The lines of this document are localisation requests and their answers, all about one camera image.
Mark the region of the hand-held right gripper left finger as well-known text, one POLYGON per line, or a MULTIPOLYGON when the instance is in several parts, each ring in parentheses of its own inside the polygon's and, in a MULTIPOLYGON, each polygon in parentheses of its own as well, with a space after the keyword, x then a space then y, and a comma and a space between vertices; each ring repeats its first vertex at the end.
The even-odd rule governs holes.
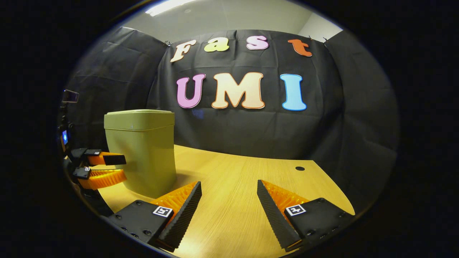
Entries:
POLYGON ((135 200, 108 216, 108 223, 148 245, 174 251, 179 248, 201 197, 201 182, 195 181, 155 201, 135 200))

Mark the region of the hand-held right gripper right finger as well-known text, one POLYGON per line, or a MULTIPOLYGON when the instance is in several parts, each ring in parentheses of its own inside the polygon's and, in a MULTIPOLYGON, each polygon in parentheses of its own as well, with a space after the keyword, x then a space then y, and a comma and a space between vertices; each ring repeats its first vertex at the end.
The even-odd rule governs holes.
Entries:
POLYGON ((282 249, 311 249, 350 224, 354 216, 326 198, 308 200, 266 180, 257 196, 282 249))

